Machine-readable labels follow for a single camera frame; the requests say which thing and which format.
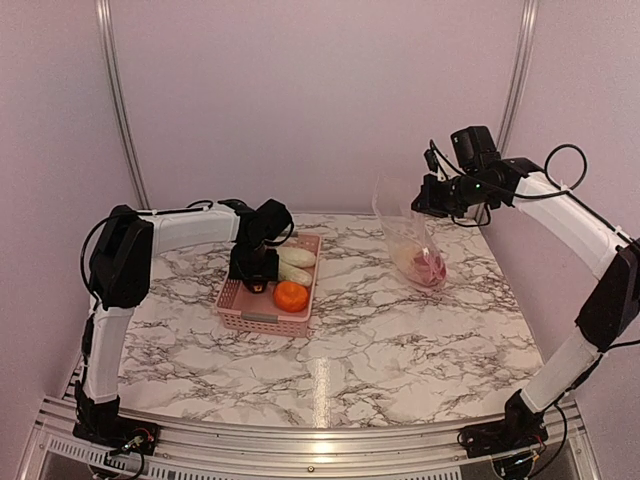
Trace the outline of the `red pepper front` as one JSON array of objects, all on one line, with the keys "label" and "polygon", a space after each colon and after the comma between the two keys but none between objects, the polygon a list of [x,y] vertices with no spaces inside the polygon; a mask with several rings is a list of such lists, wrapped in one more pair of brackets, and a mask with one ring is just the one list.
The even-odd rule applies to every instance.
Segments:
[{"label": "red pepper front", "polygon": [[430,254],[424,257],[425,273],[424,280],[427,287],[441,285],[446,278],[446,265],[440,255]]}]

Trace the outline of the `dark purple pepper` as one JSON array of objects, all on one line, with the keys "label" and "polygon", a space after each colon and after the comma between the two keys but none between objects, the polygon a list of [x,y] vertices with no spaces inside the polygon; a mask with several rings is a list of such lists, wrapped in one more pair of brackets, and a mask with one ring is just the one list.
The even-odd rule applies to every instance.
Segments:
[{"label": "dark purple pepper", "polygon": [[265,292],[265,290],[267,289],[267,286],[268,286],[267,282],[251,282],[248,286],[248,290],[252,294],[261,294]]}]

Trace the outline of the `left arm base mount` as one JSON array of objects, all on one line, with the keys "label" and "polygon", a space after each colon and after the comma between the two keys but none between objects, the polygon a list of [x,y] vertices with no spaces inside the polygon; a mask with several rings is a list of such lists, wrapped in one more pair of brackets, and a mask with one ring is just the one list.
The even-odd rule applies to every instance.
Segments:
[{"label": "left arm base mount", "polygon": [[153,422],[123,417],[119,414],[119,408],[119,397],[105,403],[95,403],[89,398],[77,400],[73,435],[112,449],[123,447],[135,437],[141,437],[142,453],[152,455],[160,426]]}]

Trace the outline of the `clear zip top bag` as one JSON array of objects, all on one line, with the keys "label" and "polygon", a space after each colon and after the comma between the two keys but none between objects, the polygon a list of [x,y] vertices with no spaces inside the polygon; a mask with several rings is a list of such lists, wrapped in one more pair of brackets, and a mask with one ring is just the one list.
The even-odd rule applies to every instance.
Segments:
[{"label": "clear zip top bag", "polygon": [[[386,174],[378,176],[372,197],[372,209],[380,222],[388,253],[392,246],[414,244],[421,248],[425,254],[441,256],[440,250],[428,232],[425,216],[411,210],[413,199],[414,195],[410,186],[402,180]],[[410,270],[398,269],[398,271],[416,286],[424,288],[440,286],[427,287],[415,282]]]}]

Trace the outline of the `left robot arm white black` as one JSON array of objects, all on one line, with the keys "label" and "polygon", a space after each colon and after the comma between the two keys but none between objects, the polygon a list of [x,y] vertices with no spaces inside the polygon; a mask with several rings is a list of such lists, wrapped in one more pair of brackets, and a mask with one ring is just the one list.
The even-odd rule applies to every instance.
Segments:
[{"label": "left robot arm white black", "polygon": [[119,416],[118,372],[126,330],[150,289],[151,266],[162,253],[213,243],[232,246],[229,275],[262,293],[278,276],[279,238],[294,229],[274,199],[253,209],[229,199],[208,206],[134,210],[116,206],[87,235],[81,276],[94,301],[83,338],[84,370],[76,387],[78,420],[106,445],[125,438]]}]

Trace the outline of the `red pepper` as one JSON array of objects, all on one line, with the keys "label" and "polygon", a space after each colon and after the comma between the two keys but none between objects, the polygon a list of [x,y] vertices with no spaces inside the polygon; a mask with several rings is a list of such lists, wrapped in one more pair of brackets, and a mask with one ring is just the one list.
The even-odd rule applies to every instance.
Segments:
[{"label": "red pepper", "polygon": [[421,260],[417,261],[417,264],[413,269],[410,270],[411,275],[414,278],[414,281],[417,283],[421,283],[425,285],[424,273],[425,273],[425,260],[424,257],[430,255],[430,253],[425,254],[423,252],[423,257]]},{"label": "red pepper", "polygon": [[446,278],[446,265],[440,255],[430,254],[424,257],[425,273],[424,280],[427,287],[441,285]]}]

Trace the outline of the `yellow pepper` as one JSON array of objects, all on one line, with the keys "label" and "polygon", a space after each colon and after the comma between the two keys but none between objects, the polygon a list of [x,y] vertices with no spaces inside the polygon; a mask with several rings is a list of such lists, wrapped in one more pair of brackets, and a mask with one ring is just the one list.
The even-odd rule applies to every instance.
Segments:
[{"label": "yellow pepper", "polygon": [[422,249],[414,244],[398,244],[389,249],[390,256],[400,270],[411,270],[423,257]]}]

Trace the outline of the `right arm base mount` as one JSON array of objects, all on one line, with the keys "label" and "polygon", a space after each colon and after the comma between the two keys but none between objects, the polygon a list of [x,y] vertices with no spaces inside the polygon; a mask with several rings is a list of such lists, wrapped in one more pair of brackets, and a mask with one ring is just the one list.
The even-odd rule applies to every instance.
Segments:
[{"label": "right arm base mount", "polygon": [[531,411],[518,392],[505,403],[502,419],[467,425],[457,436],[469,458],[506,453],[547,439],[544,413]]}]

